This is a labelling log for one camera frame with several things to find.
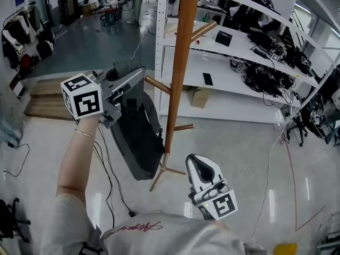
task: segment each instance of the person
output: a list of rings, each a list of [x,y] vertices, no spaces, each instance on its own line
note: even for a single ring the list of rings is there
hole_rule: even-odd
[[[245,254],[223,222],[162,212],[136,215],[101,236],[87,215],[85,198],[99,119],[83,118],[75,129],[60,166],[41,254]]]

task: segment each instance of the gray floor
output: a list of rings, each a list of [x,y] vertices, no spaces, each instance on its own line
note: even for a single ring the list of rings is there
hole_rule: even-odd
[[[166,117],[160,118],[163,127]],[[242,241],[249,242],[261,211],[267,183],[267,158],[272,143],[280,130],[270,124],[178,118],[177,125],[194,123],[195,129],[176,132],[172,143],[169,166],[185,170],[185,158],[190,153],[210,157],[221,165],[230,188],[235,190],[238,212],[224,222]],[[31,219],[31,248],[39,253],[41,236],[53,204],[58,168],[74,130],[73,122],[29,118],[24,129],[22,143],[29,143],[30,155],[18,178],[0,177],[0,197],[10,202],[20,198],[21,209]],[[154,192],[149,192],[151,181],[135,181],[123,161],[109,131],[104,131],[110,149],[110,157],[121,181],[126,203],[139,213],[162,210],[183,214],[188,202],[189,180],[187,176],[165,174]],[[104,149],[102,138],[97,141]],[[313,134],[298,146],[295,134],[289,144],[296,181],[297,226],[307,222],[326,206],[320,214],[302,229],[295,231],[294,185],[287,149],[279,142],[273,148],[270,159],[268,191],[262,218],[254,237],[256,243],[273,251],[279,243],[298,244],[297,254],[314,254],[314,247],[324,236],[330,214],[339,209],[338,179],[339,148],[326,145]],[[1,170],[17,172],[25,157],[26,148],[13,150],[1,147]],[[113,207],[116,223],[128,219],[114,182]],[[109,229],[112,218],[105,204],[109,184],[97,157],[93,156],[87,188],[88,214],[102,231]],[[6,242],[10,249],[14,242]]]
[[[140,16],[140,24],[144,26],[126,24],[130,14],[123,12],[123,21],[109,28],[103,28],[99,16],[78,19],[56,40],[52,55],[40,61],[27,78],[104,69],[114,61],[131,59],[147,27],[151,33],[156,31],[157,2],[147,3],[144,0]],[[155,68],[155,45],[156,36],[147,33],[135,55],[149,70]]]

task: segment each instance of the bracelet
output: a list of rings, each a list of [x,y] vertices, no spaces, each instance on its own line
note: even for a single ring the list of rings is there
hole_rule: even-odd
[[[94,137],[94,136],[92,136],[92,135],[89,135],[89,134],[86,134],[86,133],[84,133],[84,132],[81,132],[81,131],[79,131],[79,130],[77,130],[77,129],[74,129],[75,130],[75,132],[77,132],[77,133],[80,133],[80,134],[83,134],[83,135],[85,135],[85,136],[87,136],[87,137],[90,137],[90,138],[92,138],[92,139],[96,139],[96,137]]]

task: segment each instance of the shirt sleeve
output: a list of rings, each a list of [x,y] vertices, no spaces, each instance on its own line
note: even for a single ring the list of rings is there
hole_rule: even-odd
[[[45,228],[41,254],[70,254],[89,242],[94,227],[84,204],[74,195],[60,194],[56,197],[52,215]]]

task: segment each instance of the black box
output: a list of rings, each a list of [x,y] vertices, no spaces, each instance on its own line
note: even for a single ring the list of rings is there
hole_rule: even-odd
[[[219,31],[217,33],[215,42],[217,42],[219,44],[223,44],[223,45],[229,46],[229,44],[230,44],[230,42],[232,40],[232,37],[233,36],[228,34],[228,33],[225,33],[223,31]]]

